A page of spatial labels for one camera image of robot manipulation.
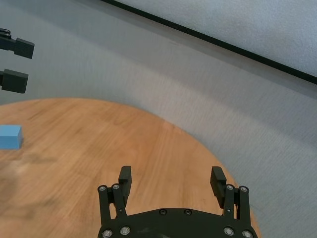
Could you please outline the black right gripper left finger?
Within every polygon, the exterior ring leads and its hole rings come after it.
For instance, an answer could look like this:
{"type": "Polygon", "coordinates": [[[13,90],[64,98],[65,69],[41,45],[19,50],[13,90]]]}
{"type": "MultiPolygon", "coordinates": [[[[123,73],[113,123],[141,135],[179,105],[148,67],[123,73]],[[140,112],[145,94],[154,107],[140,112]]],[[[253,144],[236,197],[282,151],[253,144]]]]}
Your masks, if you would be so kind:
{"type": "Polygon", "coordinates": [[[121,168],[118,183],[111,187],[100,185],[98,187],[100,215],[102,221],[110,221],[110,204],[113,204],[116,211],[116,218],[126,217],[126,205],[132,185],[132,173],[130,166],[121,168]]]}

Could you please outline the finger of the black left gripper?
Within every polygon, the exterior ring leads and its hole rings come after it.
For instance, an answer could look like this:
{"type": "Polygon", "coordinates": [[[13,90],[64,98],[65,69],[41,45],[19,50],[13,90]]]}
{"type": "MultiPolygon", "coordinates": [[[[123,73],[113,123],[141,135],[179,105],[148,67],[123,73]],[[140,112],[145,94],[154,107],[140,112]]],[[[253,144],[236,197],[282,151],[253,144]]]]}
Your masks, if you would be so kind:
{"type": "Polygon", "coordinates": [[[13,39],[11,32],[7,29],[0,29],[0,49],[12,51],[15,55],[32,59],[35,44],[20,38],[13,39]]]}
{"type": "Polygon", "coordinates": [[[27,82],[28,74],[9,69],[0,72],[1,90],[24,94],[27,82]]]}

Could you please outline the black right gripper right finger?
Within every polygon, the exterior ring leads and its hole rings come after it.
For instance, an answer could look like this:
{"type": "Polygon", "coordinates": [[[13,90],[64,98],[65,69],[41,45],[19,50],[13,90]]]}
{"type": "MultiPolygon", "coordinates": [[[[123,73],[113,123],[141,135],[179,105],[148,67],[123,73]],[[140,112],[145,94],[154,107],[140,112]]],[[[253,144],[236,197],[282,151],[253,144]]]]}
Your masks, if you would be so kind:
{"type": "Polygon", "coordinates": [[[211,169],[210,184],[222,209],[222,216],[234,219],[234,208],[236,208],[237,220],[250,220],[249,189],[247,187],[240,186],[236,188],[234,185],[227,183],[222,168],[218,166],[213,166],[211,169]]]}

